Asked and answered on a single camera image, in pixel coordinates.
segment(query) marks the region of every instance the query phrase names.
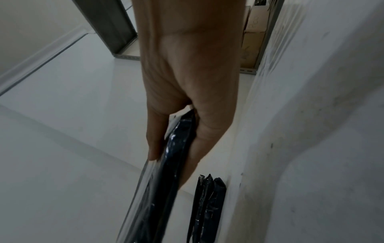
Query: black package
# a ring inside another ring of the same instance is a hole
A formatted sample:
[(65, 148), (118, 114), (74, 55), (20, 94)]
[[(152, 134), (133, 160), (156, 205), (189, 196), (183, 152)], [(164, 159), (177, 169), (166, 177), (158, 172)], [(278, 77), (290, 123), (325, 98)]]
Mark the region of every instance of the black package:
[(214, 243), (224, 204), (226, 186), (221, 178), (199, 177), (192, 206), (187, 243)]
[(166, 146), (158, 161), (147, 161), (117, 243), (159, 243), (179, 188), (189, 147), (196, 135), (194, 110), (168, 126)]

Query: floor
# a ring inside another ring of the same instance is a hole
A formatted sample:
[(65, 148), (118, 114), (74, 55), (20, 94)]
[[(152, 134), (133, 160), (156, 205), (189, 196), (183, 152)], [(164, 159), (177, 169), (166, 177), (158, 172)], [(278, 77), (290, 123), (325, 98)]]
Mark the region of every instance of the floor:
[[(199, 174), (226, 178), (233, 126), (179, 192), (164, 242), (185, 240)], [(0, 238), (114, 242), (148, 146), (140, 63), (88, 34), (0, 97)]]

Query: black plastic bag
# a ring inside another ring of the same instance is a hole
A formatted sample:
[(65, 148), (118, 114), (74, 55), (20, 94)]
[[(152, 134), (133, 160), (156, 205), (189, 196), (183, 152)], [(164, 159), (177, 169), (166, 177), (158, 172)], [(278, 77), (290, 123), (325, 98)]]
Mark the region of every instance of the black plastic bag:
[(221, 178), (199, 177), (192, 206), (187, 243), (214, 243), (224, 204), (226, 186)]
[(168, 126), (166, 146), (159, 161), (147, 161), (117, 243), (159, 243), (179, 188), (189, 147), (196, 135), (194, 110)]

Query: human hand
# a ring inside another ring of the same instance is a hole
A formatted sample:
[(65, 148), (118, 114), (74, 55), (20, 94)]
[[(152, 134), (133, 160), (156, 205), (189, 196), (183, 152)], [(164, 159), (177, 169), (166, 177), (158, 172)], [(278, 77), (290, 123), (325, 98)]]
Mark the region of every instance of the human hand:
[(199, 116), (180, 180), (232, 123), (244, 1), (134, 0), (147, 94), (149, 160), (163, 150), (169, 115), (193, 104)]

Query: finger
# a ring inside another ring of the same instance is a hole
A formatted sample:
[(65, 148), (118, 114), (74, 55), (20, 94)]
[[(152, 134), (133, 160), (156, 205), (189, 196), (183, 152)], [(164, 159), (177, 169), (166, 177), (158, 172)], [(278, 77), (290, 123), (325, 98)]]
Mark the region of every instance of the finger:
[(156, 112), (147, 105), (147, 142), (149, 146), (148, 160), (153, 161), (160, 158), (164, 148), (164, 136), (167, 132), (169, 116)]
[(179, 188), (187, 182), (192, 173), (195, 171), (200, 160), (215, 146), (229, 126), (230, 124), (220, 129), (215, 129), (207, 126), (207, 124), (203, 121), (199, 122), (196, 130), (196, 138), (190, 146), (187, 160), (180, 178)]

